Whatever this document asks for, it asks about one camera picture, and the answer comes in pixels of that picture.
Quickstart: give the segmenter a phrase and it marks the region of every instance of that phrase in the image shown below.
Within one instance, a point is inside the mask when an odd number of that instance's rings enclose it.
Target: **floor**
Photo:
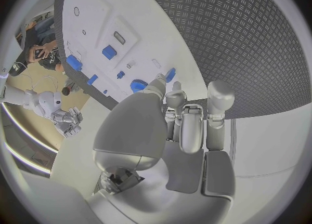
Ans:
[[[43,78],[46,75],[53,76],[57,79],[58,83],[56,86],[58,86],[58,91],[62,90],[67,79],[67,76],[61,72],[47,70],[38,63],[33,63],[19,76],[9,76],[7,83],[22,90],[31,89],[31,80],[25,75],[32,77],[34,85],[38,83],[34,90],[37,93],[47,90],[56,91],[51,79]],[[62,95],[62,109],[68,111],[68,108],[74,106],[81,109],[88,99],[89,95],[84,94],[82,90],[77,93],[71,93],[68,96]],[[63,136],[56,131],[50,120],[37,116],[34,112],[24,109],[23,106],[10,106],[10,110],[18,122],[33,136],[51,147],[60,148]]]

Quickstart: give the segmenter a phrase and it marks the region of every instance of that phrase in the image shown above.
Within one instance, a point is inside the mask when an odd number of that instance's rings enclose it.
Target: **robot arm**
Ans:
[[[0,102],[8,102],[32,110],[38,116],[50,119],[58,132],[64,137],[77,134],[81,127],[82,114],[77,107],[70,108],[69,112],[61,109],[61,93],[44,91],[37,94],[33,90],[21,89],[5,85]]]

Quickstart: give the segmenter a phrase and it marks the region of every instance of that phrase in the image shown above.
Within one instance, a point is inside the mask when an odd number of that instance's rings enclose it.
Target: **black t-shirt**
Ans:
[[[50,43],[54,40],[55,40],[55,34],[52,33],[49,36],[44,37],[40,45],[43,46],[44,44]],[[61,63],[60,55],[59,55],[59,51],[57,47],[53,48],[53,50],[49,53],[48,57],[39,61],[39,64],[43,66],[45,69],[54,70],[54,71],[55,71],[55,66],[60,63]]]

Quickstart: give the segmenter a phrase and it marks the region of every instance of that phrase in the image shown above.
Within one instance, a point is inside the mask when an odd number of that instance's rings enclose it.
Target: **diamond plate texture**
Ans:
[[[311,102],[298,39],[272,0],[156,0],[175,24],[205,83],[236,93],[226,118],[274,114]],[[206,100],[195,100],[206,108]]]

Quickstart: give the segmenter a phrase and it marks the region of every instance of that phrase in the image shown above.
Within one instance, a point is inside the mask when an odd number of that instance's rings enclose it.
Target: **light strip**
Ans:
[[[58,151],[56,149],[53,149],[51,147],[49,147],[48,145],[44,144],[43,142],[41,142],[40,140],[38,140],[37,138],[35,138],[33,135],[31,135],[16,119],[15,117],[11,114],[10,110],[7,108],[7,106],[5,105],[5,103],[2,103],[2,107],[4,109],[4,111],[8,114],[9,118],[17,125],[17,127],[19,127],[21,129],[22,132],[24,132],[28,137],[30,137],[32,140],[34,140],[35,142],[37,142],[38,144],[40,144],[41,146],[45,147],[46,149],[54,152],[54,153],[58,153]]]
[[[38,169],[41,172],[47,173],[47,174],[51,174],[51,170],[41,167],[37,164],[32,163],[31,161],[27,160],[26,158],[24,158],[23,156],[21,156],[19,153],[17,153],[14,149],[12,149],[6,142],[5,142],[5,146],[6,148],[11,152],[11,154],[16,157],[18,160],[20,160],[23,163],[26,163],[27,165],[31,166],[32,168]]]

